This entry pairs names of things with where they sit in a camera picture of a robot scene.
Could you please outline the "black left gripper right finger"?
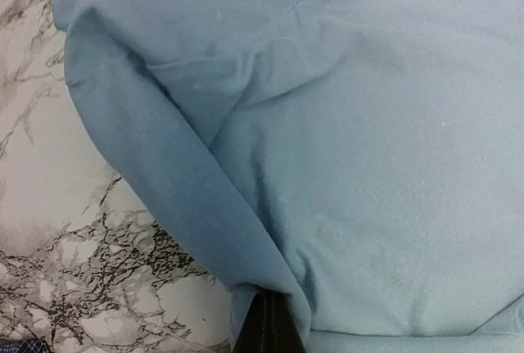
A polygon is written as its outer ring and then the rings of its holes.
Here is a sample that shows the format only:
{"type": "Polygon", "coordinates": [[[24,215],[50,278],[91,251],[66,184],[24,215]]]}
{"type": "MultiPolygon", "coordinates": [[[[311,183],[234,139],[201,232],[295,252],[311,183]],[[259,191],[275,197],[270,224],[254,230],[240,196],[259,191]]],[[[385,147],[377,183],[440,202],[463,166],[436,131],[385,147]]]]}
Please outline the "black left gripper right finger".
{"type": "Polygon", "coordinates": [[[271,292],[269,304],[269,351],[305,353],[305,347],[294,324],[286,297],[282,293],[271,292]]]}

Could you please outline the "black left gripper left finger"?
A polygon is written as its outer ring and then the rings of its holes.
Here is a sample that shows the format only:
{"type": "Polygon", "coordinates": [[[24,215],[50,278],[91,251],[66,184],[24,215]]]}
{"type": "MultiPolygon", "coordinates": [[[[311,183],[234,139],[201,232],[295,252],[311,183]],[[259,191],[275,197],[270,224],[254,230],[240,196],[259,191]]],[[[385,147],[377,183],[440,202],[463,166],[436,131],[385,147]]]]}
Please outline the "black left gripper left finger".
{"type": "Polygon", "coordinates": [[[234,344],[232,353],[268,353],[271,347],[269,310],[271,291],[257,293],[234,344]]]}

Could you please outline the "light blue garment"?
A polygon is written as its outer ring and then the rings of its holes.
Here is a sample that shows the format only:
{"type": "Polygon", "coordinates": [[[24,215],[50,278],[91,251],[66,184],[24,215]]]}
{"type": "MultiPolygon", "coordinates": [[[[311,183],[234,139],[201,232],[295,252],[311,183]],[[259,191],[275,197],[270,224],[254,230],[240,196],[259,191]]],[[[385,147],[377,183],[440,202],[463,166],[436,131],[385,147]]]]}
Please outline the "light blue garment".
{"type": "Polygon", "coordinates": [[[523,349],[523,0],[52,0],[89,137],[305,352],[523,349]]]}

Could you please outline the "blue checked shirt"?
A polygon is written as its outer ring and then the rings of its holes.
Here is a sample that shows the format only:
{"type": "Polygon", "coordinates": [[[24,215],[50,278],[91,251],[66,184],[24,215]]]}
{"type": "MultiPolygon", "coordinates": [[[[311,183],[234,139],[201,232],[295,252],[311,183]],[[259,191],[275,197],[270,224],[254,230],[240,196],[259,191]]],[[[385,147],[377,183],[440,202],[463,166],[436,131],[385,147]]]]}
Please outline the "blue checked shirt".
{"type": "Polygon", "coordinates": [[[2,342],[0,353],[50,353],[50,349],[44,340],[24,339],[17,341],[2,342]]]}

